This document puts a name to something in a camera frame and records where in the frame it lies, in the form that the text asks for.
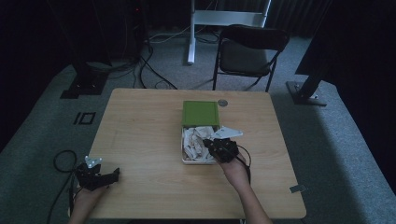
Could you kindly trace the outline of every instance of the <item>green box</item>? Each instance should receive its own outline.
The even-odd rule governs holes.
[[[208,101],[184,101],[182,125],[183,128],[212,126],[215,130],[218,129],[218,103]]]

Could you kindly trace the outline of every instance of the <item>black chair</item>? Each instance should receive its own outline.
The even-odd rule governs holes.
[[[265,91],[270,88],[276,68],[277,56],[289,43],[289,34],[282,30],[230,25],[219,36],[218,54],[213,73],[213,91],[218,74],[240,77],[256,77],[256,85],[262,77],[268,77]],[[267,50],[275,52],[267,59]]]

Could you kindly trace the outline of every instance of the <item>wooden table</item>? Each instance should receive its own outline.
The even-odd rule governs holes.
[[[183,101],[217,101],[220,125],[251,155],[251,185],[271,218],[301,218],[305,207],[271,97],[251,91],[115,89],[90,157],[102,174],[120,167],[120,181],[92,213],[96,218],[244,218],[233,187],[217,165],[181,160]]]

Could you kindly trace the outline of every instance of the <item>forearm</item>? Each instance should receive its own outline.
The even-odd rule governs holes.
[[[247,224],[272,224],[251,186],[239,189],[239,198],[244,208]]]

